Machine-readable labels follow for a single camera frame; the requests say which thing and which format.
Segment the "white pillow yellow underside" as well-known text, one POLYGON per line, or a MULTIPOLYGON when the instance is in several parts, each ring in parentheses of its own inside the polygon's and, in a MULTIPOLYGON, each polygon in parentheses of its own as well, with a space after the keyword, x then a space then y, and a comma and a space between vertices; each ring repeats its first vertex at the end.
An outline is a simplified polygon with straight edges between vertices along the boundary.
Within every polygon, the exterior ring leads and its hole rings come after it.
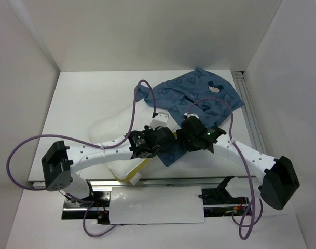
MULTIPOLYGON (((145 125, 149 125, 152 119, 153 108, 140 100, 136 103, 135 120, 133 130, 142 131, 145 125)), ((167 126, 173 132, 179 128, 179 125, 173 119, 171 114, 161 108, 157 112, 164 112, 169 114, 167 126)), ((88 133, 88 138, 92 143, 99 143, 104 141, 111 141, 125 135, 129 130, 131 121, 132 106, 128 106, 114 116, 101 119, 91 126, 88 133)), ((150 169, 156 167, 164 167, 163 162, 158 156, 151 159, 133 159, 129 161, 113 161, 106 163, 107 168, 111 171, 116 180, 120 182, 130 182, 135 185, 142 177, 140 170, 144 170, 144 177, 149 177, 150 169)))

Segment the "blue printed pillowcase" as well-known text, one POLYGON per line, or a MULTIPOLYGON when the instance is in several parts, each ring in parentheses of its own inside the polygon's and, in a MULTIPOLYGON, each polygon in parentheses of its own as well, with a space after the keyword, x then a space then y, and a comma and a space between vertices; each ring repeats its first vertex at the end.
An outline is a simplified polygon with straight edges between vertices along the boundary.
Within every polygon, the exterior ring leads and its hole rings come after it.
POLYGON ((190 110, 207 128, 220 126, 230 116, 229 107, 237 110, 244 105, 227 80, 201 68, 162 82, 153 87, 153 92, 140 85, 136 100, 168 111, 178 125, 190 110))

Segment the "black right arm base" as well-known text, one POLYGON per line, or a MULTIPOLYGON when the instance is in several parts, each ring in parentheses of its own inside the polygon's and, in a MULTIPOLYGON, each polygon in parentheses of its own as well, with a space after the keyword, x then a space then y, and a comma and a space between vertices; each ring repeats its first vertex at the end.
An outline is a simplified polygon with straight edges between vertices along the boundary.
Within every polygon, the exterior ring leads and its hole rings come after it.
POLYGON ((202 199, 205 218, 242 216, 249 204, 246 197, 232 197, 226 190, 227 183, 234 176, 226 177, 216 188, 202 189, 198 196, 202 199))

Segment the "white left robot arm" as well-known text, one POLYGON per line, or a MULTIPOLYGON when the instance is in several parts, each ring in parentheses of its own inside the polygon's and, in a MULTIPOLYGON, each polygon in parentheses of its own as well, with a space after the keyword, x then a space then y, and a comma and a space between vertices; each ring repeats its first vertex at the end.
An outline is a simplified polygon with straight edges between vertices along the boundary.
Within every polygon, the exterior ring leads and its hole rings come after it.
POLYGON ((94 201, 94 194, 90 183, 77 175, 78 171, 112 161, 152 158, 175 141, 169 128, 149 126, 92 147, 67 146, 65 141, 56 141, 41 159, 46 190, 63 190, 81 206, 88 207, 94 201))

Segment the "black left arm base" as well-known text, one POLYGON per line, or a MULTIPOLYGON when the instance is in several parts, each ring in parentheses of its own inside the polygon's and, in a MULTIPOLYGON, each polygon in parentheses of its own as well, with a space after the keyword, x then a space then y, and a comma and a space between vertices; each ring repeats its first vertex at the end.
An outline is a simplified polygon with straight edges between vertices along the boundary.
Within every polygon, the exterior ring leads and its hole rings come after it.
POLYGON ((110 224, 109 207, 111 201, 111 191, 90 190, 89 197, 78 201, 68 194, 64 194, 62 220, 95 220, 98 224, 110 224))

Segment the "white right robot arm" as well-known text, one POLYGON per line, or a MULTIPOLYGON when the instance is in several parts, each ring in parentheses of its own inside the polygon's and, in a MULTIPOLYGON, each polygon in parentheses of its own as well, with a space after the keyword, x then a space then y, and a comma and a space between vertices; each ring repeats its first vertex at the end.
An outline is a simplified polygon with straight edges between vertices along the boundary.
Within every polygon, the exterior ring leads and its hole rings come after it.
POLYGON ((225 178, 218 191, 223 203, 230 203, 236 197, 255 197, 275 210, 282 210, 300 187, 289 158, 260 153, 234 140, 217 126, 206 128, 195 116, 186 118, 176 135, 182 151, 208 150, 245 167, 251 176, 256 177, 251 182, 235 176, 225 178))

